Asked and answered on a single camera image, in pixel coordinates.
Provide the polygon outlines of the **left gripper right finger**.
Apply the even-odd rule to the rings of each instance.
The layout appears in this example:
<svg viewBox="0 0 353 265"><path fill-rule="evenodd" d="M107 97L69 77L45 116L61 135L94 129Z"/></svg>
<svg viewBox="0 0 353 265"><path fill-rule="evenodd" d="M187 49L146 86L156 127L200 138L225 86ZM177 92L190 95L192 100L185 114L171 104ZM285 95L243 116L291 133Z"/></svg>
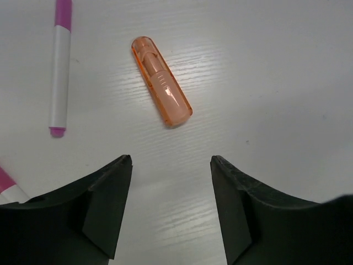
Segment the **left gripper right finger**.
<svg viewBox="0 0 353 265"><path fill-rule="evenodd" d="M351 264L352 196L324 203L296 198L210 162L228 264Z"/></svg>

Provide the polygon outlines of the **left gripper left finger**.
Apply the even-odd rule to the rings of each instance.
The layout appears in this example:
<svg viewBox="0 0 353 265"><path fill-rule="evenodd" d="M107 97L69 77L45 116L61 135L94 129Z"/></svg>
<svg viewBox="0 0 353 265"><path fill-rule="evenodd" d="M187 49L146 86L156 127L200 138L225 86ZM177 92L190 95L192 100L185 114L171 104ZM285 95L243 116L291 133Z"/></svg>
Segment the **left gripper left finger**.
<svg viewBox="0 0 353 265"><path fill-rule="evenodd" d="M1 205L2 264L108 264L114 259L132 176L122 155L25 203Z"/></svg>

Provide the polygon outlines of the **orange translucent highlighter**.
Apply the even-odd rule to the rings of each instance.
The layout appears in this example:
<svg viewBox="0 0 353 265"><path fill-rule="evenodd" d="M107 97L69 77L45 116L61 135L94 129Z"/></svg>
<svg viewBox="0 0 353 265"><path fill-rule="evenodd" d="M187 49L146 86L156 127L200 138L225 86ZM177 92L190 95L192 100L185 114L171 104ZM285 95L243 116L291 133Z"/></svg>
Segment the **orange translucent highlighter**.
<svg viewBox="0 0 353 265"><path fill-rule="evenodd" d="M137 37L131 50L166 126L173 128L192 116L192 107L154 41Z"/></svg>

